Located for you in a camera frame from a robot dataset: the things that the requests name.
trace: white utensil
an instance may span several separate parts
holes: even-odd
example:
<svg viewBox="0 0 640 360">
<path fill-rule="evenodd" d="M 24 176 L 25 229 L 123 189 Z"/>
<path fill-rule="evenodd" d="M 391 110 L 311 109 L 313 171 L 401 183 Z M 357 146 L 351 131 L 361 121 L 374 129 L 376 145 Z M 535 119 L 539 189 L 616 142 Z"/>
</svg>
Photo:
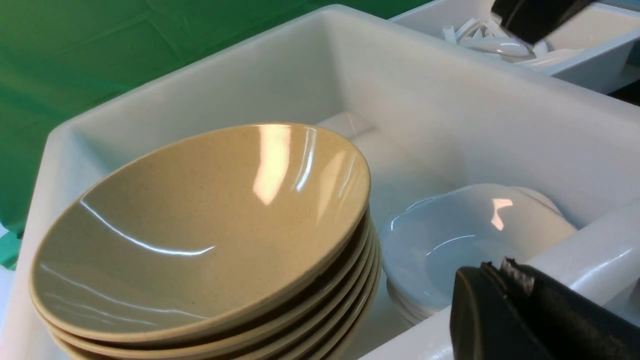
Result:
<svg viewBox="0 0 640 360">
<path fill-rule="evenodd" d="M 460 45 L 474 50 L 482 50 L 506 56 L 530 56 L 529 49 L 517 40 L 504 37 L 473 38 L 460 42 Z"/>
<path fill-rule="evenodd" d="M 477 25 L 478 19 L 470 19 L 456 31 L 456 40 L 462 39 L 474 26 Z"/>
<path fill-rule="evenodd" d="M 453 26 L 442 28 L 442 33 L 444 34 L 444 40 L 446 42 L 458 44 L 458 40 L 456 39 L 456 32 L 453 30 Z"/>
<path fill-rule="evenodd" d="M 547 55 L 549 52 L 547 47 L 547 42 L 544 40 L 540 40 L 536 45 L 533 46 L 533 53 L 537 58 L 541 58 L 542 56 Z"/>
<path fill-rule="evenodd" d="M 471 28 L 469 28 L 462 36 L 462 38 L 466 38 L 466 39 L 470 39 L 471 36 L 473 36 L 473 34 L 477 31 L 477 30 L 484 30 L 487 29 L 486 27 L 486 23 L 484 21 L 477 21 L 475 25 L 473 25 Z"/>
<path fill-rule="evenodd" d="M 491 30 L 494 36 L 505 37 L 505 38 L 509 37 L 509 35 L 507 35 L 507 33 L 505 33 L 504 30 L 502 30 L 502 28 L 500 27 L 500 25 L 498 25 L 495 21 L 489 20 L 489 21 L 486 21 L 485 24 L 486 24 L 486 27 Z"/>
</svg>

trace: white dish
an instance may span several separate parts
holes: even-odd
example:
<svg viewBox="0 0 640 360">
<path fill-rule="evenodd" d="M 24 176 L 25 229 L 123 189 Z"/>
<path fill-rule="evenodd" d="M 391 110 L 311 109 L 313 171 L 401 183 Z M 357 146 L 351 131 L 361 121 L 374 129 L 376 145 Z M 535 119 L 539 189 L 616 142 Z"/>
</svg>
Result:
<svg viewBox="0 0 640 360">
<path fill-rule="evenodd" d="M 412 206 L 380 233 L 383 267 L 402 298 L 431 316 L 451 305 L 461 266 L 526 261 L 575 232 L 560 214 L 517 189 L 477 184 Z"/>
<path fill-rule="evenodd" d="M 528 264 L 606 307 L 616 294 L 633 291 L 640 274 L 638 218 L 640 200 L 636 199 L 595 220 Z M 637 303 L 628 304 L 637 307 Z M 451 308 L 447 307 L 363 359 L 386 360 L 402 351 L 407 359 L 453 360 L 450 315 Z"/>
<path fill-rule="evenodd" d="M 412 312 L 408 306 L 403 302 L 402 295 L 398 293 L 393 283 L 387 279 L 387 293 L 389 295 L 389 299 L 391 299 L 391 303 L 394 305 L 398 313 L 403 317 L 407 326 L 413 327 L 414 325 L 419 324 L 426 316 L 419 316 Z"/>
</svg>

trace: tan bowl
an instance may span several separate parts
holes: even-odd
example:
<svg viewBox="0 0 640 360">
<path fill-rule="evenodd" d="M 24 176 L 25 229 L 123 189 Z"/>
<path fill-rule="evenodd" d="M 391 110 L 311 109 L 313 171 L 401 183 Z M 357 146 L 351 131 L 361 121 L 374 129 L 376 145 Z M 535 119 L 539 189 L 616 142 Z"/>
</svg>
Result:
<svg viewBox="0 0 640 360">
<path fill-rule="evenodd" d="M 366 288 L 368 279 L 371 278 L 369 274 L 374 271 L 376 264 L 376 253 L 379 252 L 379 245 L 373 242 L 372 234 L 367 237 L 366 251 L 362 252 L 362 255 L 358 258 L 355 266 L 349 271 L 349 274 L 342 281 L 340 286 L 335 289 L 331 296 L 326 299 L 319 309 L 306 317 L 300 319 L 298 322 L 290 326 L 290 329 L 286 329 L 281 332 L 280 336 L 274 336 L 274 339 L 266 340 L 263 344 L 254 345 L 249 349 L 244 349 L 236 352 L 235 354 L 224 354 L 223 358 L 234 359 L 258 359 L 268 356 L 273 356 L 278 352 L 281 352 L 283 348 L 290 347 L 291 344 L 295 344 L 300 339 L 304 339 L 305 335 L 312 332 L 318 324 L 325 321 L 330 315 L 335 313 L 335 310 L 343 309 L 344 304 L 352 304 L 357 297 L 361 295 L 361 290 Z M 96 353 L 93 350 L 100 350 L 99 347 L 81 348 L 77 345 L 84 345 L 84 343 L 78 343 L 78 338 L 70 335 L 67 332 L 61 331 L 55 326 L 50 326 L 52 335 L 58 339 L 58 341 L 64 342 L 66 346 L 63 349 L 71 356 L 79 356 L 81 359 L 104 359 L 112 358 Z M 215 358 L 212 355 L 201 352 L 199 354 L 192 354 L 191 356 L 184 356 L 184 354 L 178 355 L 178 353 L 171 353 L 170 350 L 165 352 L 164 357 L 153 356 L 153 351 L 148 352 L 150 356 L 145 356 L 144 353 L 133 354 L 130 352 L 127 356 L 118 356 L 120 359 L 202 359 Z"/>
<path fill-rule="evenodd" d="M 322 359 L 347 334 L 355 324 L 360 314 L 366 313 L 376 297 L 381 273 L 380 245 L 377 236 L 372 239 L 374 244 L 374 263 L 368 274 L 367 283 L 358 298 L 352 302 L 345 302 L 343 306 L 316 330 L 311 337 L 296 347 L 287 350 L 279 359 Z"/>
<path fill-rule="evenodd" d="M 233 358 L 237 360 L 264 358 L 280 359 L 282 352 L 286 352 L 288 348 L 290 348 L 291 346 L 295 346 L 295 344 L 299 343 L 300 341 L 305 341 L 304 339 L 309 334 L 313 334 L 318 326 L 320 326 L 322 322 L 326 321 L 326 319 L 331 318 L 336 313 L 345 311 L 345 307 L 348 307 L 346 304 L 352 304 L 360 296 L 362 289 L 367 286 L 369 274 L 371 273 L 372 267 L 375 264 L 377 245 L 372 243 L 371 236 L 369 237 L 369 241 L 371 242 L 371 245 L 369 248 L 369 254 L 367 256 L 367 263 L 364 266 L 364 269 L 362 269 L 362 271 L 360 272 L 360 275 L 358 276 L 357 282 L 355 284 L 353 284 L 352 286 L 345 286 L 340 294 L 335 296 L 331 300 L 331 302 L 329 302 L 329 304 L 323 306 L 320 311 L 316 312 L 315 314 L 312 314 L 310 318 L 302 319 L 297 327 L 292 327 L 291 332 L 281 335 L 272 343 L 262 345 L 260 347 L 257 347 L 254 351 L 243 353 L 241 356 L 234 356 Z"/>
<path fill-rule="evenodd" d="M 75 347 L 105 356 L 125 359 L 173 359 L 188 356 L 213 357 L 227 354 L 250 347 L 279 331 L 284 331 L 292 323 L 316 309 L 328 296 L 336 295 L 340 291 L 340 286 L 338 286 L 338 289 L 335 288 L 342 280 L 344 280 L 341 284 L 343 288 L 348 288 L 349 284 L 353 285 L 362 271 L 370 251 L 370 232 L 371 218 L 367 212 L 358 229 L 356 229 L 354 238 L 349 241 L 347 249 L 342 253 L 343 256 L 332 265 L 327 273 L 320 276 L 316 282 L 311 284 L 308 291 L 303 291 L 300 297 L 293 298 L 290 303 L 283 304 L 281 307 L 282 310 L 275 314 L 276 316 L 272 317 L 270 321 L 227 338 L 209 340 L 209 342 L 203 340 L 200 345 L 189 347 L 163 350 L 135 350 L 112 347 L 108 344 L 94 343 L 83 338 L 78 338 L 73 334 L 57 328 L 55 325 L 47 322 L 46 319 L 44 320 L 50 327 L 51 332 L 65 342 Z"/>
<path fill-rule="evenodd" d="M 220 333 L 308 286 L 362 218 L 370 185 L 362 153 L 318 127 L 188 138 L 117 170 L 60 216 L 35 257 L 31 297 L 54 325 L 93 340 Z"/>
<path fill-rule="evenodd" d="M 376 299 L 378 286 L 380 285 L 380 274 L 382 273 L 382 256 L 380 253 L 380 243 L 378 244 L 378 270 L 376 272 L 376 280 L 371 288 L 369 298 L 364 303 L 360 303 L 358 308 L 342 319 L 342 323 L 333 329 L 333 334 L 325 340 L 325 343 L 317 349 L 312 350 L 311 360 L 315 359 L 340 359 L 346 348 L 351 344 L 355 334 L 367 316 L 367 312 Z"/>
</svg>

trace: bowl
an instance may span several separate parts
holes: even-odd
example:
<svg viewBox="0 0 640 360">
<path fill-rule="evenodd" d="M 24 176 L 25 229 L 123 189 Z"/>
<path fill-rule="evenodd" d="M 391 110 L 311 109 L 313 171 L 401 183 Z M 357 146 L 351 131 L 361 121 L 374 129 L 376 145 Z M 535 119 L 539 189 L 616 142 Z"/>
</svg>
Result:
<svg viewBox="0 0 640 360">
<path fill-rule="evenodd" d="M 396 307 L 415 323 L 451 305 L 459 267 L 505 256 L 525 262 L 575 231 L 540 193 L 475 184 L 422 200 L 393 219 L 380 232 L 382 263 Z"/>
<path fill-rule="evenodd" d="M 104 345 L 90 343 L 89 341 L 77 338 L 72 334 L 62 331 L 48 323 L 52 335 L 66 346 L 65 351 L 75 349 L 70 354 L 81 353 L 84 356 L 91 354 L 93 357 L 115 357 L 119 359 L 185 359 L 185 358 L 212 358 L 222 356 L 223 358 L 258 359 L 266 356 L 292 357 L 292 352 L 308 352 L 312 347 L 321 347 L 322 337 L 328 333 L 328 323 L 335 323 L 346 317 L 348 309 L 360 313 L 363 311 L 359 300 L 366 300 L 371 293 L 373 279 L 379 276 L 380 267 L 380 245 L 377 236 L 369 233 L 366 236 L 365 251 L 358 256 L 358 261 L 352 269 L 349 269 L 346 278 L 340 282 L 340 286 L 335 289 L 331 296 L 313 309 L 299 321 L 282 329 L 277 335 L 258 344 L 245 344 L 244 348 L 235 348 L 226 353 L 213 352 L 207 345 L 191 348 L 176 348 L 166 350 L 132 350 L 115 349 Z"/>
<path fill-rule="evenodd" d="M 232 329 L 326 270 L 370 183 L 362 153 L 319 127 L 185 139 L 120 168 L 57 219 L 33 263 L 32 301 L 91 340 L 167 345 Z"/>
<path fill-rule="evenodd" d="M 374 268 L 371 270 L 367 280 L 366 290 L 363 290 L 365 295 L 361 295 L 347 314 L 340 319 L 340 322 L 334 325 L 330 332 L 324 336 L 322 343 L 315 345 L 304 353 L 305 355 L 308 354 L 309 359 L 340 359 L 344 347 L 353 341 L 353 336 L 355 336 L 359 326 L 362 326 L 364 321 L 363 314 L 368 312 L 376 298 L 376 292 L 380 285 L 380 257 L 380 248 L 378 248 Z"/>
<path fill-rule="evenodd" d="M 257 326 L 242 329 L 237 334 L 228 334 L 224 338 L 203 338 L 198 340 L 197 344 L 175 348 L 127 348 L 79 338 L 56 327 L 46 319 L 44 321 L 56 337 L 73 347 L 87 350 L 93 354 L 120 359 L 214 357 L 232 352 L 241 352 L 244 348 L 250 348 L 266 338 L 273 340 L 277 338 L 277 334 L 293 331 L 293 329 L 300 326 L 300 322 L 303 319 L 307 319 L 304 321 L 305 323 L 310 323 L 308 314 L 321 311 L 328 312 L 332 309 L 332 304 L 338 304 L 351 290 L 360 274 L 363 273 L 367 258 L 370 257 L 370 252 L 379 248 L 377 236 L 372 231 L 375 230 L 371 227 L 371 219 L 369 217 L 363 219 L 355 233 L 357 238 L 349 241 L 349 245 L 341 257 L 317 281 L 312 283 L 299 296 L 280 306 L 275 310 L 274 314 L 268 314 L 268 321 L 257 319 Z"/>
<path fill-rule="evenodd" d="M 88 352 L 81 348 L 77 348 L 71 345 L 70 343 L 67 343 L 66 341 L 62 340 L 61 338 L 57 337 L 54 334 L 51 334 L 51 338 L 53 339 L 53 342 L 55 342 L 56 345 L 60 347 L 60 349 L 62 349 L 64 352 L 67 353 L 67 355 L 71 357 L 71 359 L 95 360 L 95 356 L 91 352 Z"/>
</svg>

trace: plastic tub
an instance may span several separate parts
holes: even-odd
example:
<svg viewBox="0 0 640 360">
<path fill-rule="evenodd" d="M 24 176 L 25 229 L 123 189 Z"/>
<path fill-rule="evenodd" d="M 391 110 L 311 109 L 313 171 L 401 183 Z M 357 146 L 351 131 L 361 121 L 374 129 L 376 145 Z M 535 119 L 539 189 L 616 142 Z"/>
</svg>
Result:
<svg viewBox="0 0 640 360">
<path fill-rule="evenodd" d="M 379 227 L 416 200 L 472 183 L 540 191 L 582 226 L 640 195 L 639 120 L 640 109 L 629 104 L 349 8 L 324 8 L 141 86 L 49 135 L 0 359 L 65 358 L 29 299 L 34 251 L 78 195 L 168 143 L 236 124 L 320 124 L 365 154 Z M 578 274 L 597 267 L 607 275 L 619 262 L 601 266 L 600 254 L 589 251 L 573 260 Z M 616 272 L 617 279 L 622 275 Z M 344 359 L 407 330 L 385 281 L 383 275 Z M 631 283 L 602 282 L 620 290 Z M 598 285 L 577 289 L 589 295 Z M 448 328 L 438 333 L 446 336 Z M 426 336 L 416 336 L 414 350 L 429 346 Z M 392 347 L 402 355 L 410 350 Z"/>
<path fill-rule="evenodd" d="M 407 28 L 444 38 L 442 28 L 458 29 L 469 19 L 491 19 L 493 0 L 436 0 L 391 19 Z M 551 34 L 551 49 L 587 49 L 551 66 L 544 74 L 603 94 L 626 85 L 619 81 L 634 42 L 640 38 L 640 13 L 592 4 Z"/>
</svg>

